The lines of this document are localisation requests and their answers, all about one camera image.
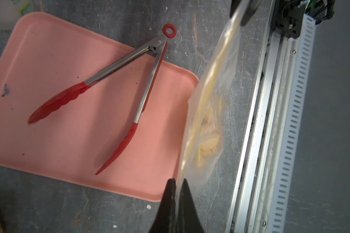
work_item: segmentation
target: plastic tray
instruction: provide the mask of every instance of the plastic tray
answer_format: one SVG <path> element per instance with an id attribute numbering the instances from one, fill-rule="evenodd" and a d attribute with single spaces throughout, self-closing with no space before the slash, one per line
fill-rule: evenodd
<path id="1" fill-rule="evenodd" d="M 132 50 L 46 13 L 21 18 L 0 58 L 0 165 L 160 201 L 177 171 L 187 102 L 198 82 L 193 73 L 162 62 L 135 136 L 97 176 L 133 122 L 154 57 L 138 58 L 47 118 L 27 124 L 52 96 Z"/>

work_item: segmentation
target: countertop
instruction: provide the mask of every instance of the countertop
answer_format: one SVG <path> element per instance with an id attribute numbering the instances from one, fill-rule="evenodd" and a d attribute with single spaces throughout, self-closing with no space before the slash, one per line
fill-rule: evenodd
<path id="1" fill-rule="evenodd" d="M 225 112 L 224 151 L 195 205 L 206 232 L 222 232 L 268 23 L 263 0 L 242 30 L 237 74 Z M 177 28 L 164 60 L 201 76 L 224 25 L 230 0 L 34 0 L 43 11 L 113 40 L 138 47 L 166 23 Z M 0 39 L 0 54 L 7 39 Z M 159 203 L 0 167 L 0 217 L 6 232 L 147 232 Z"/>

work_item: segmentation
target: gray concrete surface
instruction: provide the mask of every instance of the gray concrete surface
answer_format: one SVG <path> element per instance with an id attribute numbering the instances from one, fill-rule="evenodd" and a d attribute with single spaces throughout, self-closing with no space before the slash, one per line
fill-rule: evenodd
<path id="1" fill-rule="evenodd" d="M 285 233 L 350 232 L 350 1 L 317 27 Z"/>

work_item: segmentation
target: red silicone tong tip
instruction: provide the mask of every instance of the red silicone tong tip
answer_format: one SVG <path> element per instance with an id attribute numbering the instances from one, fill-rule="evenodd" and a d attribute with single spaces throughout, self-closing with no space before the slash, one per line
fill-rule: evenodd
<path id="1" fill-rule="evenodd" d="M 33 114 L 31 114 L 27 120 L 27 123 L 33 124 L 38 120 L 46 118 L 49 114 L 59 109 L 62 105 L 70 102 L 70 100 L 75 100 L 80 94 L 84 93 L 89 88 L 90 86 L 87 86 L 84 82 L 81 82 L 58 93 L 40 106 Z"/>
<path id="2" fill-rule="evenodd" d="M 137 123 L 132 123 L 131 128 L 129 129 L 127 136 L 123 138 L 122 142 L 119 144 L 118 148 L 114 151 L 113 155 L 108 159 L 104 165 L 96 172 L 95 175 L 98 175 L 100 172 L 105 170 L 112 162 L 114 162 L 121 153 L 126 149 L 127 145 L 130 143 L 131 139 L 134 137 L 134 134 L 137 129 Z"/>

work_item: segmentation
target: plastic bag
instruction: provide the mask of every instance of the plastic bag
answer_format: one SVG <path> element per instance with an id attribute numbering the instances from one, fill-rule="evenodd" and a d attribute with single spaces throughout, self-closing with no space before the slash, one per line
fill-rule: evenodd
<path id="1" fill-rule="evenodd" d="M 184 178 L 193 198 L 199 195 L 223 151 L 224 109 L 236 74 L 240 23 L 248 2 L 240 2 L 224 27 L 214 54 L 188 101 L 177 176 L 177 199 Z"/>

